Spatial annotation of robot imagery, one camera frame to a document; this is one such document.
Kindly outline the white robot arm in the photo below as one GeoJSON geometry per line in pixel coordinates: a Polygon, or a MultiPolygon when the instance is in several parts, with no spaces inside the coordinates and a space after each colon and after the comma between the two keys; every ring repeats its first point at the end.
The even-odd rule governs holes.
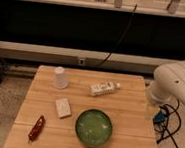
{"type": "Polygon", "coordinates": [[[165,104],[172,96],[185,105],[185,61],[160,65],[153,76],[146,90],[152,105],[165,104]]]}

